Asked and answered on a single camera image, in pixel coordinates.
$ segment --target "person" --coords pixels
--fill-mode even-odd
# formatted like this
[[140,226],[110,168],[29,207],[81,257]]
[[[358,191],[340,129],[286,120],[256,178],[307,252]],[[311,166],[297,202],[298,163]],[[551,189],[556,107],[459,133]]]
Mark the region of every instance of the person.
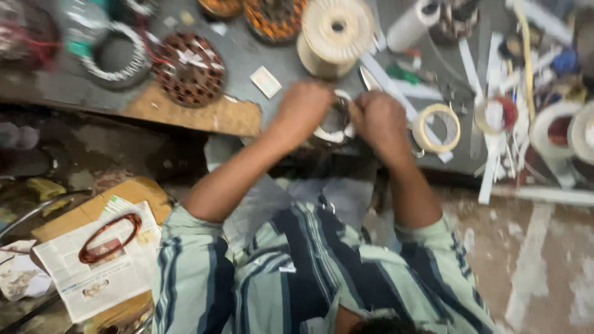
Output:
[[232,155],[207,143],[212,172],[163,224],[153,333],[494,331],[451,220],[410,154],[396,100],[363,93],[351,119],[390,171],[399,253],[363,241],[367,207],[349,205],[354,191],[333,192],[347,197],[341,205],[303,201],[267,175],[334,99],[324,83],[295,83],[250,145]]

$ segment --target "concrete floor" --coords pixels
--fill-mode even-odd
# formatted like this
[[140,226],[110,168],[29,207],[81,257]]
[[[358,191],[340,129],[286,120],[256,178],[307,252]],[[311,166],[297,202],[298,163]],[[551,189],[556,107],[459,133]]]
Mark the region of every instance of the concrete floor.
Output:
[[[59,141],[69,152],[71,166],[62,175],[69,188],[98,192],[143,175],[181,198],[205,172],[205,136],[193,131],[61,114],[45,118],[41,129],[42,140]],[[475,193],[436,191],[459,221],[458,236],[500,333],[594,332],[592,209],[506,198],[481,206]],[[47,331],[32,323],[25,332]]]

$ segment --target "yellow wire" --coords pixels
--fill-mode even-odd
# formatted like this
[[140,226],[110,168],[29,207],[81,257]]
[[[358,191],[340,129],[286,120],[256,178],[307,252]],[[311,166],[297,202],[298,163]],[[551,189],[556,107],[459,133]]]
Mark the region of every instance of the yellow wire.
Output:
[[526,63],[526,101],[528,104],[528,115],[530,117],[530,121],[532,122],[534,120],[536,112],[534,107],[534,93],[532,87],[534,77],[532,74],[532,57],[530,54],[530,27],[528,26],[528,21],[526,19],[526,16],[524,15],[524,10],[523,8],[520,8],[519,3],[520,1],[516,1],[514,3],[514,12],[516,13],[518,22],[522,27],[522,42],[524,44],[524,62]]

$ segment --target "hair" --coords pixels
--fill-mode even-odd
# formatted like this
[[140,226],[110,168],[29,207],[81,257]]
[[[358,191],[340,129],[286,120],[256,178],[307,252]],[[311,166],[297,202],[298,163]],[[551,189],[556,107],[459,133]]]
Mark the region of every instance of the hair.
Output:
[[398,317],[378,317],[362,319],[351,328],[349,334],[432,334],[417,329],[413,322],[405,322]]

